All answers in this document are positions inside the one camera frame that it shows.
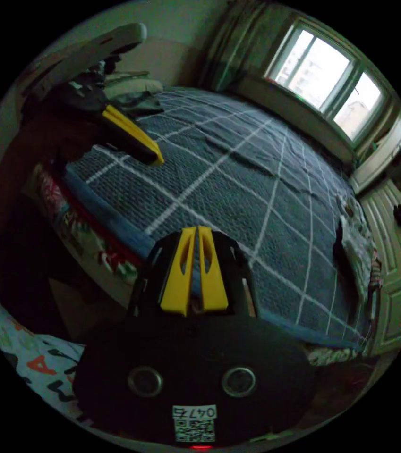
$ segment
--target white door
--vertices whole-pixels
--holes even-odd
[[[382,262],[384,283],[401,279],[401,245],[393,228],[393,216],[384,209],[384,186],[380,184],[360,200]]]
[[[371,355],[401,347],[401,280],[381,290],[378,326]]]

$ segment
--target wall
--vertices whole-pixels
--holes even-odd
[[[151,0],[127,2],[108,9],[70,30],[41,56],[86,41],[129,22],[143,22],[148,39],[128,53],[120,69],[149,70],[166,84],[192,84],[201,49],[210,38],[227,0]],[[0,104],[0,160],[18,130],[16,90],[12,86]]]

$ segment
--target printed number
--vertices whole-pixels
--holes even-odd
[[[62,381],[55,381],[48,385],[48,389],[57,393],[59,400],[62,401],[62,403],[68,403],[69,401],[75,400],[76,397],[74,395],[65,395],[61,390],[59,390],[61,385],[63,385]]]
[[[189,418],[189,419],[215,419],[216,406],[173,406],[173,418]]]
[[[38,371],[39,373],[43,374],[50,374],[54,376],[57,374],[57,371],[54,369],[49,369],[46,366],[46,362],[44,361],[44,355],[39,355],[36,359],[33,359],[30,362],[27,362],[27,366],[33,370],[33,371]]]

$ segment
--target dark floor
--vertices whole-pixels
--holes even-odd
[[[0,303],[30,331],[73,341],[49,279],[82,290],[85,302],[110,299],[69,254],[34,203],[21,196],[0,240]]]

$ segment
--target cloth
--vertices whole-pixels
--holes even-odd
[[[0,304],[0,349],[28,386],[65,417],[92,424],[77,406],[72,385],[84,346],[49,335],[34,335]]]
[[[364,305],[367,302],[373,262],[377,270],[376,245],[359,202],[352,197],[341,195],[337,195],[336,200],[341,211],[342,246],[355,276],[359,303]],[[374,279],[380,279],[375,271],[373,276]]]

